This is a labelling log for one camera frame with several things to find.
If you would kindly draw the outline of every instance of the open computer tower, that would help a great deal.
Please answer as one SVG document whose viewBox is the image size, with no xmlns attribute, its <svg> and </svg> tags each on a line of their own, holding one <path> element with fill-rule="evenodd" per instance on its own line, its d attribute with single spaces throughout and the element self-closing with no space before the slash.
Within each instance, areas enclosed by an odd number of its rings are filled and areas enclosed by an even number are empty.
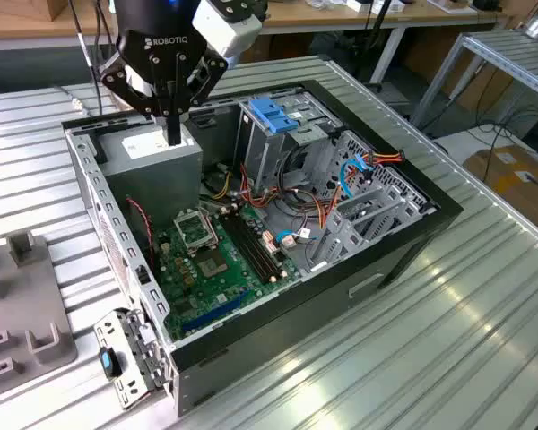
<svg viewBox="0 0 538 430">
<path fill-rule="evenodd" d="M 126 297 L 95 326 L 124 409 L 183 415 L 394 280 L 462 208 L 316 82 L 64 124 Z"/>
</svg>

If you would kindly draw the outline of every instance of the blue cable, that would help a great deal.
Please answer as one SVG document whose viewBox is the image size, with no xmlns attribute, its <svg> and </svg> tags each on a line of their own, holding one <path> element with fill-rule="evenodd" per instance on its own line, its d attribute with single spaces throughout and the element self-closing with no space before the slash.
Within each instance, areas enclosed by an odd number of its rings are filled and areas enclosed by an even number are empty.
<svg viewBox="0 0 538 430">
<path fill-rule="evenodd" d="M 355 154 L 355 157 L 357 159 L 357 161 L 359 162 L 359 164 L 362 166 L 362 168 L 365 168 L 367 170 L 374 170 L 374 168 L 372 168 L 371 166 L 369 166 L 365 160 L 362 158 L 362 156 L 360 154 Z"/>
<path fill-rule="evenodd" d="M 281 241 L 288 235 L 292 235 L 293 232 L 290 231 L 290 230 L 283 230 L 281 233 L 279 233 L 277 235 L 277 237 L 275 238 L 275 240 L 277 241 L 278 244 L 281 243 Z"/>
<path fill-rule="evenodd" d="M 356 154 L 356 158 L 358 162 L 355 161 L 354 159 L 349 159 L 348 161 L 345 161 L 343 165 L 341 166 L 341 175 L 339 175 L 339 182 L 341 183 L 341 188 L 343 189 L 344 193 L 347 194 L 347 196 L 349 196 L 349 198 L 352 197 L 352 193 L 351 193 L 351 190 L 349 189 L 349 186 L 344 180 L 344 170 L 347 168 L 347 166 L 354 166 L 360 172 L 362 172 L 365 169 L 374 170 L 373 167 L 365 163 L 365 160 L 362 158 L 360 154 Z"/>
</svg>

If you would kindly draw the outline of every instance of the wooden desk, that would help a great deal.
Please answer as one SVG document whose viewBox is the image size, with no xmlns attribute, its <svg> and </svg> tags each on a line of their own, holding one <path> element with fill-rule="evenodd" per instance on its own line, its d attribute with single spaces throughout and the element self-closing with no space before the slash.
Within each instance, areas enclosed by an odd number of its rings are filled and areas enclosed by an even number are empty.
<svg viewBox="0 0 538 430">
<path fill-rule="evenodd" d="M 91 1 L 76 0 L 76 9 L 86 41 L 91 44 L 96 30 Z M 270 18 L 265 22 L 262 34 L 359 30 L 364 28 L 367 21 L 366 13 L 356 13 L 346 6 L 336 5 L 332 10 L 318 10 L 307 5 L 304 0 L 292 0 L 288 3 L 271 2 L 269 14 Z M 369 27 L 373 26 L 376 19 L 375 15 L 371 15 Z M 417 0 L 416 4 L 405 6 L 402 13 L 386 16 L 382 28 L 393 31 L 371 81 L 382 81 L 407 28 L 476 23 L 497 23 L 504 26 L 505 22 L 506 16 L 501 13 L 451 15 L 426 3 L 425 0 Z M 66 47 L 75 46 L 77 43 L 69 8 L 52 22 L 0 14 L 0 50 Z"/>
</svg>

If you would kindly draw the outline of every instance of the slotted metal worktable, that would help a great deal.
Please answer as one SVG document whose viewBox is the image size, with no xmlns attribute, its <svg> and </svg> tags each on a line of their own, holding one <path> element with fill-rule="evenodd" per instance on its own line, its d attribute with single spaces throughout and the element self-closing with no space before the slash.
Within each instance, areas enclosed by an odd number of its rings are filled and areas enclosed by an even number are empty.
<svg viewBox="0 0 538 430">
<path fill-rule="evenodd" d="M 416 108 L 411 119 L 414 125 L 421 124 L 422 118 L 465 49 L 474 52 L 475 57 L 450 94 L 451 99 L 454 99 L 470 82 L 483 62 L 498 67 L 538 93 L 538 40 L 530 39 L 521 30 L 461 34 Z M 509 104 L 508 109 L 512 108 L 516 101 Z"/>
<path fill-rule="evenodd" d="M 0 95 L 0 236 L 46 236 L 79 351 L 0 395 L 0 429 L 534 428 L 538 230 L 332 62 L 243 65 L 215 93 L 299 79 L 320 81 L 464 212 L 393 285 L 175 424 L 163 393 L 124 413 L 96 356 L 91 326 L 125 303 L 59 125 L 80 114 L 58 90 Z M 68 90 L 95 107 L 90 85 Z"/>
</svg>

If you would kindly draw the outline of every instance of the robotiq logo text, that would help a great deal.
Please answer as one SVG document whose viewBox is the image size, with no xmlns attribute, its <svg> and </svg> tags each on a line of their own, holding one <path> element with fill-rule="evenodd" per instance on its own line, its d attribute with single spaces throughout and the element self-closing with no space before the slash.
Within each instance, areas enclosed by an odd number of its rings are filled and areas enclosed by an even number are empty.
<svg viewBox="0 0 538 430">
<path fill-rule="evenodd" d="M 145 49 L 150 49 L 154 45 L 175 45 L 176 43 L 189 43 L 187 36 L 175 36 L 171 38 L 145 38 Z"/>
</svg>

